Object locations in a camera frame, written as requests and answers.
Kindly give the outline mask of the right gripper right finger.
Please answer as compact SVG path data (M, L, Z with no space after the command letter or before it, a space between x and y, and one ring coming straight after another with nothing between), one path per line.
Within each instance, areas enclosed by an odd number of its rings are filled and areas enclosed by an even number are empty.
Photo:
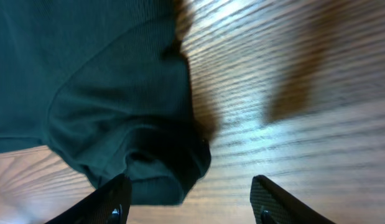
M335 224L264 175L253 177L250 203L257 224Z

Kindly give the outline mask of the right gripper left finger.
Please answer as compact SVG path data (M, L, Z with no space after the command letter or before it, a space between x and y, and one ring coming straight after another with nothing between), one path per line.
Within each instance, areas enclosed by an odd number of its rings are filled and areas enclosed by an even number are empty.
M46 224L126 224L132 185L119 174Z

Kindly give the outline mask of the black t-shirt with logo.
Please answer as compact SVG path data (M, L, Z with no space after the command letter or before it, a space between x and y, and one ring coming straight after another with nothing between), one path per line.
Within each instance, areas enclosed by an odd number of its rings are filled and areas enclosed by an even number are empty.
M207 172L172 1L0 1L0 153L48 146L134 205L178 205Z

